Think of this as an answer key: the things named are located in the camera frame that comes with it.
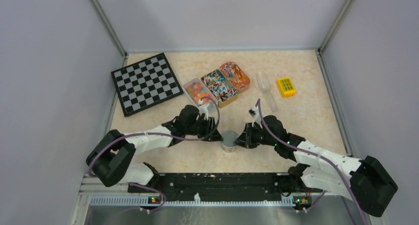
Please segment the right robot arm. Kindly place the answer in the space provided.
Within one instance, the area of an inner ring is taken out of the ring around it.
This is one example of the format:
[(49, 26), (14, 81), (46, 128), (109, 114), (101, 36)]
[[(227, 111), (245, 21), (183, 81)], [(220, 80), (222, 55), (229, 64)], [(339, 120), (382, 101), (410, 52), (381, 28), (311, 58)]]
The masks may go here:
[(247, 123), (235, 140), (237, 146), (253, 149), (273, 146), (276, 153), (297, 163), (289, 169), (295, 191), (315, 188), (352, 200), (360, 209), (381, 217), (398, 190), (382, 163), (372, 156), (364, 159), (343, 156), (323, 149), (305, 138), (289, 133), (273, 115)]

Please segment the silver jar lid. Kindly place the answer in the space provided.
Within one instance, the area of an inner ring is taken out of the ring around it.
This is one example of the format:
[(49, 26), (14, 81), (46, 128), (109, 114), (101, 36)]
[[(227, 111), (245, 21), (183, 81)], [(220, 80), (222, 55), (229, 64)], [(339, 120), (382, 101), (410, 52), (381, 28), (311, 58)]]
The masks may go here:
[(235, 131), (232, 131), (232, 130), (225, 131), (222, 134), (223, 140), (222, 140), (221, 144), (223, 144), (225, 146), (229, 146), (229, 147), (236, 146), (235, 141), (238, 137), (239, 137), (239, 135)]

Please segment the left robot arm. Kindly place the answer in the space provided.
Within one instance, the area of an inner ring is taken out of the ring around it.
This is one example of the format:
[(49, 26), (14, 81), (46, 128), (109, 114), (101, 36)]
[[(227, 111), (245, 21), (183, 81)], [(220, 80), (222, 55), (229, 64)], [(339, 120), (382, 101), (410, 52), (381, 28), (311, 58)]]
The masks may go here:
[(158, 187), (157, 171), (149, 163), (136, 163), (133, 158), (157, 148), (168, 148), (183, 141), (222, 141), (218, 122), (205, 106), (186, 105), (171, 121), (151, 130), (123, 134), (110, 130), (86, 158), (88, 172), (105, 187), (133, 182), (147, 192)]

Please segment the white candy tin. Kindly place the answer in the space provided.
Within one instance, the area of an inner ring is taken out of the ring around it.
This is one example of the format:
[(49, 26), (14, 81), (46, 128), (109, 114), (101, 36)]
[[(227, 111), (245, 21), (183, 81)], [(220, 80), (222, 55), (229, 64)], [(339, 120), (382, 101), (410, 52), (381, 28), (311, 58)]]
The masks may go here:
[(201, 104), (199, 103), (202, 100), (203, 104), (209, 104), (208, 111), (210, 113), (216, 112), (216, 107), (213, 102), (207, 97), (217, 101), (215, 96), (212, 92), (206, 87), (206, 85), (202, 82), (200, 78), (193, 78), (192, 80), (188, 81), (187, 83), (182, 85), (182, 89), (185, 92), (186, 96), (192, 102), (192, 105), (196, 107), (200, 107)]

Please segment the translucent plastic scoop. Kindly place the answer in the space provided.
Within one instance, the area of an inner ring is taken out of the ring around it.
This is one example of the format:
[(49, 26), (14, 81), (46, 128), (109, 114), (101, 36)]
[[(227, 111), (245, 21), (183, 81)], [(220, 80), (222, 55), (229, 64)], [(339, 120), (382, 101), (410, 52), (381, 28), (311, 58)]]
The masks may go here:
[(256, 81), (259, 90), (262, 92), (262, 95), (268, 104), (269, 108), (273, 113), (278, 112), (278, 106), (276, 101), (271, 93), (271, 83), (264, 72), (257, 72), (256, 73)]

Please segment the clear plastic jar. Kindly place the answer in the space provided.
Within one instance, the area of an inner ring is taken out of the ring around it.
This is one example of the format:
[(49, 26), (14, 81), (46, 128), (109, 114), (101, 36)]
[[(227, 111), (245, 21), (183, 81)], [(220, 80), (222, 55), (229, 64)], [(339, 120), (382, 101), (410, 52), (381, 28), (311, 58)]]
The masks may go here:
[(236, 149), (237, 149), (237, 147), (236, 146), (231, 146), (231, 147), (229, 147), (229, 146), (225, 146), (225, 145), (221, 145), (221, 148), (222, 148), (222, 150), (224, 151), (224, 152), (226, 152), (226, 153), (232, 153), (232, 152), (235, 152), (236, 151)]

